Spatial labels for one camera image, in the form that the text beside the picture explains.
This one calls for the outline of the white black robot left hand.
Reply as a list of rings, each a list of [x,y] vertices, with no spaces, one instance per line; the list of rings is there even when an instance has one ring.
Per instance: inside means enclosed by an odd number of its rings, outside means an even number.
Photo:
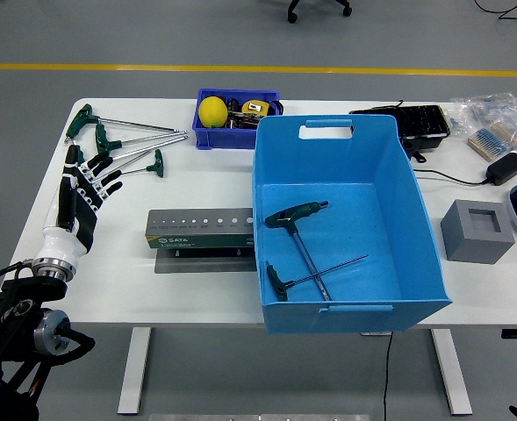
[[[122,187],[115,170],[99,180],[97,177],[113,162],[102,152],[81,162],[79,146],[68,147],[61,180],[42,230],[43,245],[37,260],[63,260],[74,266],[92,248],[97,213],[109,196]]]

